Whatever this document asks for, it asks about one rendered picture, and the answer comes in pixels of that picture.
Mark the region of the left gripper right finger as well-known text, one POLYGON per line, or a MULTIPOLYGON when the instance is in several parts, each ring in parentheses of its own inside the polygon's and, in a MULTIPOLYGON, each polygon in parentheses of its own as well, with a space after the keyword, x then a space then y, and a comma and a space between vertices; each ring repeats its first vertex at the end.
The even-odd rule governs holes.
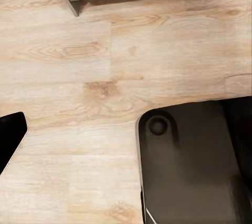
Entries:
POLYGON ((252 154, 252 114, 240 111, 235 130, 252 154))

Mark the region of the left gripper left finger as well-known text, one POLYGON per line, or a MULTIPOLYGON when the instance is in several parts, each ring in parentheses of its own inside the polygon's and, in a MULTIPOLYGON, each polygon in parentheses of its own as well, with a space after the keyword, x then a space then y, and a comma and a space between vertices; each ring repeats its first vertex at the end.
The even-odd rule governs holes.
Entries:
POLYGON ((0 117, 0 175, 27 132, 22 111, 0 117))

